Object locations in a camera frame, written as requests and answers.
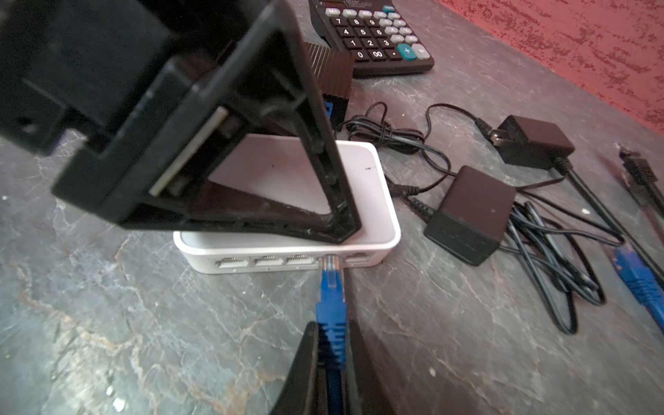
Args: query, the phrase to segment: black power adapter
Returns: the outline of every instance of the black power adapter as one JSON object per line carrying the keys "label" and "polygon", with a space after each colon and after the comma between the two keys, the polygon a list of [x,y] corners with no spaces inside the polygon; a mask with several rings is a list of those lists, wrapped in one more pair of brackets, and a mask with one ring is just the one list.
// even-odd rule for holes
{"label": "black power adapter", "polygon": [[498,249],[516,194],[516,188],[463,166],[424,236],[467,264],[480,265]]}
{"label": "black power adapter", "polygon": [[554,123],[509,116],[487,137],[507,164],[549,170],[574,152],[574,144]]}

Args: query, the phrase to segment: number key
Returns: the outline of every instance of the number key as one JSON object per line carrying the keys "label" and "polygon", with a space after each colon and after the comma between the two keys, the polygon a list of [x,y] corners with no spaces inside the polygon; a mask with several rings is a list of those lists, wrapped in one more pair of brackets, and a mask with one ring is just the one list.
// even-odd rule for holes
{"label": "number key", "polygon": [[352,19],[348,19],[348,23],[351,26],[354,26],[354,27],[364,27],[365,26],[365,23],[362,21],[362,19],[358,19],[356,17],[353,17]]}
{"label": "number key", "polygon": [[344,39],[343,44],[347,49],[362,49],[362,44],[358,39]]}
{"label": "number key", "polygon": [[374,37],[387,37],[387,34],[381,29],[371,29],[371,33]]}
{"label": "number key", "polygon": [[355,32],[357,33],[358,37],[371,37],[371,33],[369,33],[369,29],[365,29],[363,27],[356,27]]}
{"label": "number key", "polygon": [[337,27],[337,33],[341,37],[355,37],[355,33],[350,27]]}
{"label": "number key", "polygon": [[371,58],[376,62],[387,60],[387,56],[385,56],[385,53],[381,49],[369,50],[368,52],[371,55]]}
{"label": "number key", "polygon": [[353,58],[355,58],[355,62],[368,62],[369,54],[365,50],[356,50],[353,52]]}
{"label": "number key", "polygon": [[330,21],[332,22],[332,25],[334,26],[348,26],[348,21],[344,19],[343,17],[330,17]]}
{"label": "number key", "polygon": [[362,44],[367,49],[377,49],[378,41],[376,39],[362,39]]}
{"label": "number key", "polygon": [[394,48],[394,45],[392,44],[392,42],[388,41],[387,39],[378,39],[378,44],[383,49],[392,49],[392,48]]}

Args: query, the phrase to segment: gray stone countertop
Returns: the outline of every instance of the gray stone countertop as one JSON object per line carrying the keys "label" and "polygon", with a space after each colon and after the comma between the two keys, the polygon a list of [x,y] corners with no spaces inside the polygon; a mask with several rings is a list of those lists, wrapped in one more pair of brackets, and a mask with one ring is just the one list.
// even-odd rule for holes
{"label": "gray stone countertop", "polygon": [[[305,40],[322,42],[307,2],[292,4]],[[398,127],[424,129],[434,102],[492,125],[509,114],[554,122],[576,145],[581,176],[661,263],[663,241],[624,188],[615,143],[644,153],[664,177],[662,137],[434,0],[396,6],[436,65],[354,80],[348,116],[382,100]],[[502,163],[453,112],[433,120],[429,144],[454,169],[471,165],[513,185],[552,177]],[[200,275],[171,233],[127,232],[56,200],[50,186],[82,140],[69,134],[48,159],[0,141],[0,412],[267,414],[314,319],[319,272]],[[403,183],[436,177],[418,157],[380,156]],[[422,200],[436,206],[448,185]],[[588,208],[568,183],[540,193]],[[610,251],[581,241],[608,304],[577,301],[579,334],[565,336],[518,258],[498,252],[465,265],[422,236],[407,206],[395,207],[400,244],[381,265],[347,271],[346,292],[399,414],[661,413],[664,335],[613,271]]]}

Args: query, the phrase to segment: black connector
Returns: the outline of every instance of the black connector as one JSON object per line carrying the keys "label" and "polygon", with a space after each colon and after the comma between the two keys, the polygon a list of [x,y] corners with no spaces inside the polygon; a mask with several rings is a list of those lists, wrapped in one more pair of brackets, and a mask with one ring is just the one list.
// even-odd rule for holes
{"label": "black connector", "polygon": [[655,184],[657,177],[650,167],[648,160],[641,157],[640,153],[620,147],[619,156],[623,166],[631,176],[629,181],[630,191],[638,200],[637,194],[643,193],[644,204],[654,204],[659,214],[664,216],[664,196]]}

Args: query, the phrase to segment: calculator button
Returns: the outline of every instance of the calculator button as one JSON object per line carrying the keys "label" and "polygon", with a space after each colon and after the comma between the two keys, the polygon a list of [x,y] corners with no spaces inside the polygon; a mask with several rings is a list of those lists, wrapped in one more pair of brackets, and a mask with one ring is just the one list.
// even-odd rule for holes
{"label": "calculator button", "polygon": [[420,45],[419,43],[416,43],[411,46],[413,51],[415,52],[415,55],[417,55],[417,59],[421,60],[427,60],[431,57],[429,52],[424,48],[424,46]]}
{"label": "calculator button", "polygon": [[376,39],[362,39],[362,44],[367,49],[377,49],[378,41]]}
{"label": "calculator button", "polygon": [[347,49],[362,49],[362,42],[359,39],[344,39],[343,44]]}
{"label": "calculator button", "polygon": [[374,37],[387,37],[387,34],[382,29],[371,29]]}
{"label": "calculator button", "polygon": [[355,58],[355,62],[368,62],[369,54],[365,50],[355,50],[353,51],[353,58]]}
{"label": "calculator button", "polygon": [[325,14],[330,17],[336,17],[341,14],[341,10],[336,7],[328,7],[325,9]]}
{"label": "calculator button", "polygon": [[355,32],[357,33],[358,37],[371,37],[371,32],[369,29],[365,29],[363,27],[356,27]]}
{"label": "calculator button", "polygon": [[405,43],[398,45],[396,49],[405,60],[415,60],[417,58],[417,55],[413,52],[412,48]]}
{"label": "calculator button", "polygon": [[355,33],[349,27],[337,27],[337,33],[341,37],[355,37]]}
{"label": "calculator button", "polygon": [[387,56],[385,56],[385,52],[383,52],[381,49],[369,50],[368,52],[369,52],[369,56],[375,62],[380,62],[382,60],[387,60]]}
{"label": "calculator button", "polygon": [[386,50],[385,53],[390,60],[402,60],[401,54],[396,49]]}
{"label": "calculator button", "polygon": [[343,17],[330,17],[330,21],[337,27],[348,26],[348,22]]}
{"label": "calculator button", "polygon": [[381,48],[383,49],[392,49],[394,48],[394,45],[392,42],[388,41],[387,39],[377,39],[378,44],[380,45]]}
{"label": "calculator button", "polygon": [[353,17],[352,19],[348,19],[348,23],[350,26],[355,26],[355,27],[364,27],[365,22],[362,21],[362,19],[358,19],[356,17]]}

